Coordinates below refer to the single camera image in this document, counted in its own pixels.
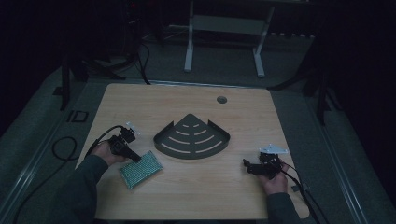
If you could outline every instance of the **table surface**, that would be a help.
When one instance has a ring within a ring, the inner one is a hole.
[[[217,101],[227,98],[226,104]],[[154,146],[153,138],[166,125],[193,114],[210,119],[231,136],[218,154],[200,160],[169,157]],[[288,148],[269,91],[246,88],[110,84],[98,108],[78,164],[92,142],[109,128],[131,121],[141,132],[129,144],[137,154],[152,151],[163,169],[134,189],[127,189],[119,169],[111,166],[97,185],[96,217],[103,219],[263,219],[265,194],[255,175],[247,173],[246,159],[259,163],[259,147]],[[118,134],[116,130],[109,133]],[[279,155],[293,166],[290,154]],[[297,174],[289,169],[289,174]],[[301,218],[309,211],[299,192],[289,189]]]

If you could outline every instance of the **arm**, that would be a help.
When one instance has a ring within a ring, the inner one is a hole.
[[[96,212],[96,184],[117,161],[126,159],[111,154],[108,142],[97,146],[57,191],[47,223],[92,223]]]
[[[284,172],[287,172],[288,169],[289,166],[287,164],[282,166]],[[270,224],[301,223],[288,194],[288,179],[285,177],[285,174],[279,173],[271,180],[263,175],[258,175],[258,178],[267,194],[268,222]]]

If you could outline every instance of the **green sponge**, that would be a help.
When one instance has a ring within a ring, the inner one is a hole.
[[[139,162],[131,161],[131,163],[120,168],[120,174],[125,180],[128,189],[132,189],[142,181],[159,172],[162,168],[163,167],[157,161],[154,154],[149,151],[142,156]]]

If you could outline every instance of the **human hand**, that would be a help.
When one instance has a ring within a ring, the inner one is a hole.
[[[128,161],[128,158],[114,155],[113,153],[111,153],[110,144],[107,141],[102,142],[101,144],[97,145],[93,149],[91,154],[102,158],[107,163],[108,166],[111,166],[112,164],[114,164],[116,162]]]
[[[282,171],[285,173],[288,171],[289,166],[282,161]],[[288,192],[288,179],[285,174],[279,172],[274,178],[269,179],[265,175],[257,175],[260,182],[262,183],[262,187],[267,195],[275,194],[275,193],[287,193]]]

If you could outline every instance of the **sleeve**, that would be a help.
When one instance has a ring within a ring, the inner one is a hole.
[[[288,193],[275,193],[267,197],[269,224],[302,223]]]
[[[100,157],[88,156],[53,198],[47,223],[92,223],[96,212],[96,184],[108,169]]]

